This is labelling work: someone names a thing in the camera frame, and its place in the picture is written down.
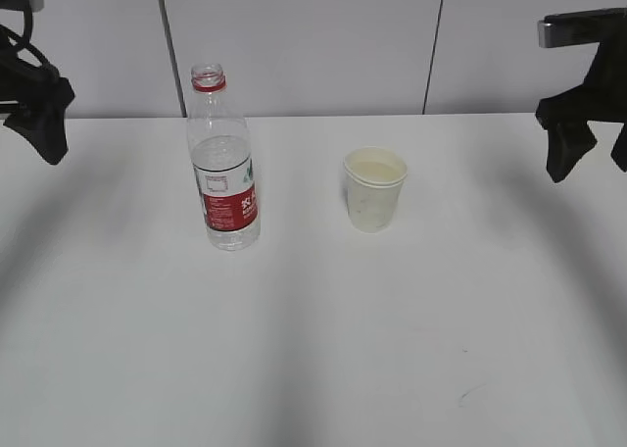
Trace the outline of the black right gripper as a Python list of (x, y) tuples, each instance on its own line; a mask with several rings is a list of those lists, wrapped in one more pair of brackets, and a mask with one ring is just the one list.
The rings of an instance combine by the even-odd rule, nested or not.
[[(581, 84), (544, 98), (536, 118), (548, 133), (547, 172), (562, 182), (597, 145), (587, 122), (626, 122), (626, 35), (603, 40)], [(615, 165), (627, 172), (627, 124), (611, 150)]]

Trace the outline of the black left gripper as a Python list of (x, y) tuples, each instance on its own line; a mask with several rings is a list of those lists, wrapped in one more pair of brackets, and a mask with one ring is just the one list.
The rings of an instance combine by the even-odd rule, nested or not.
[(50, 165), (69, 151), (66, 109), (74, 99), (69, 81), (52, 65), (33, 65), (8, 49), (1, 51), (4, 126), (24, 138)]

